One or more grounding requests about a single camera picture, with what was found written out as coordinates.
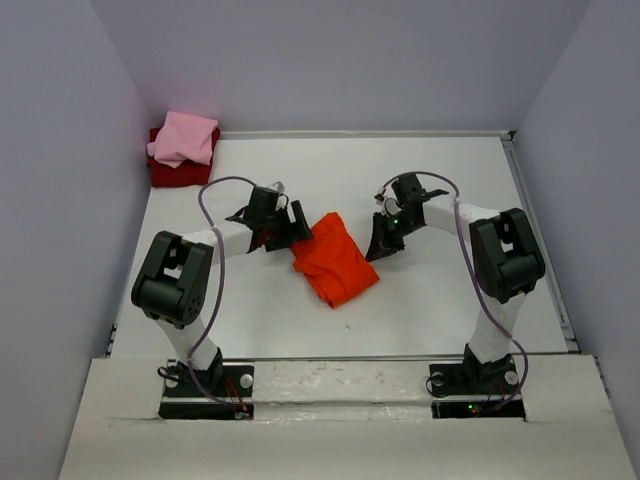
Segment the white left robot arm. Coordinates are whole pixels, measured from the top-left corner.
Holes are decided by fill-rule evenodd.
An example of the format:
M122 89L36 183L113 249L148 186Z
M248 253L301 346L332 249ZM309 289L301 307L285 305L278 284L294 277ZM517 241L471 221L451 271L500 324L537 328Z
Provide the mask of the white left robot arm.
M255 185L248 203L206 230L157 233L134 281L131 301L163 330L176 363L159 374L212 397L223 378L223 354L209 337L220 310L226 261L261 248L286 249L313 238L299 201L280 182Z

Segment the orange t shirt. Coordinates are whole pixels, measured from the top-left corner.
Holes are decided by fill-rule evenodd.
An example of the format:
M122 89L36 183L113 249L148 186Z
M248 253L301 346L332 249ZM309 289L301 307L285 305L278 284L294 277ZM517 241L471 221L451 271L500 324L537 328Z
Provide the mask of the orange t shirt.
M337 212L324 215L311 231L311 240L291 247L293 268L330 308L355 299L379 281Z

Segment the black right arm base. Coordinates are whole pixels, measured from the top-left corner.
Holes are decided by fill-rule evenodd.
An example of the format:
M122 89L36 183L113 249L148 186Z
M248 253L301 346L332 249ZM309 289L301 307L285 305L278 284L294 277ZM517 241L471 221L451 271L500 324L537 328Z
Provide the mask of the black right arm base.
M519 376L511 363L503 372L473 384L462 376L462 364L441 363L429 366L425 380L432 397L431 412L436 420L526 417L520 394L503 405L516 391Z

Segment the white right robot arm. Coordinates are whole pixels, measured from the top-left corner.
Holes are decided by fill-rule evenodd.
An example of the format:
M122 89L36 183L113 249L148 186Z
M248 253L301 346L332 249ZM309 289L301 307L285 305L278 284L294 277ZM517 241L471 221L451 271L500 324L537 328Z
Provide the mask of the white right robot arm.
M463 395L498 395L514 400L528 378L530 362L516 367L512 351L526 350L514 327L527 296L546 274L546 264L527 214L520 208L498 211L466 204L454 182L446 189L426 189L421 171L387 180L375 195L371 241L365 255L372 262L405 248L408 235L425 227L448 232L459 242L479 303L474 332L459 363L433 364L428 392L436 399Z

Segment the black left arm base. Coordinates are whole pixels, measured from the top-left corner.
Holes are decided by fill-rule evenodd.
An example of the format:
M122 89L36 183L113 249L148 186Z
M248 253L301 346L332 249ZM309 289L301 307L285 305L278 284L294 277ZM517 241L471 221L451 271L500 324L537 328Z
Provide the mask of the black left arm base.
M165 420L252 420L254 371L251 363L225 362L212 387L200 372L196 384L186 367L171 361L156 370L163 380L158 414Z

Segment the pink folded t shirt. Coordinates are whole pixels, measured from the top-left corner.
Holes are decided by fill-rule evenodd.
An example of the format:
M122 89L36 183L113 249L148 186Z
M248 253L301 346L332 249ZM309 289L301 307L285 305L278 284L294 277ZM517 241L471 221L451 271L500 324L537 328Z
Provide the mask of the pink folded t shirt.
M163 126L146 147L147 154L162 165L178 168L183 162L209 165L217 120L169 111Z

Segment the dark red folded t shirt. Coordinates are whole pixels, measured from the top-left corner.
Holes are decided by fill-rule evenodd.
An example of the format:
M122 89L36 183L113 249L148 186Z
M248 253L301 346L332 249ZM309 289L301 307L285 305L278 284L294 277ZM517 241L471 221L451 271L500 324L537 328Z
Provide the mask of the dark red folded t shirt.
M185 160L178 167L172 168L147 156L146 165L150 168L151 186L154 188L183 188L206 185L214 165L213 156L208 164Z

